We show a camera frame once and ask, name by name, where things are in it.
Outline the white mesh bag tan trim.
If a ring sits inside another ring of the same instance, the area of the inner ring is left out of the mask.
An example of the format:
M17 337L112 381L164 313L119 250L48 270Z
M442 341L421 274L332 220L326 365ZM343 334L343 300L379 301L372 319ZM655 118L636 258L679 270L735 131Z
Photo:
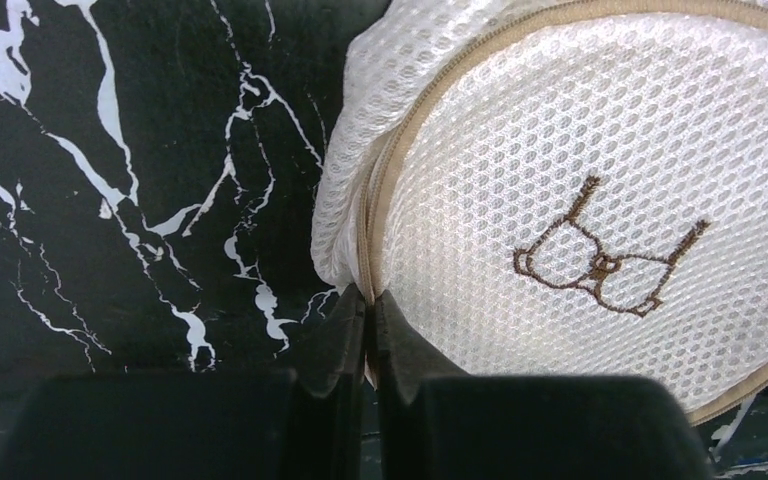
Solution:
M768 385L768 1L395 1L349 45L322 280L470 374Z

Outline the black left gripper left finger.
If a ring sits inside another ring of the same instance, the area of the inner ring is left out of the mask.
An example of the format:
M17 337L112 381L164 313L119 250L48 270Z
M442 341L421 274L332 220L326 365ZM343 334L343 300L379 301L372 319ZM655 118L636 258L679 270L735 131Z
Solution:
M365 310L349 286L266 368L51 379L0 447L0 479L355 479Z

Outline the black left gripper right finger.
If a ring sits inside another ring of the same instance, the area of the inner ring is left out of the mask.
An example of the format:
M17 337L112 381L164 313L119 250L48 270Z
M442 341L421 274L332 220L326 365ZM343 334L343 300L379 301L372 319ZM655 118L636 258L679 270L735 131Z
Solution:
M474 376L379 296L370 362L387 479L709 479L674 397L639 376Z

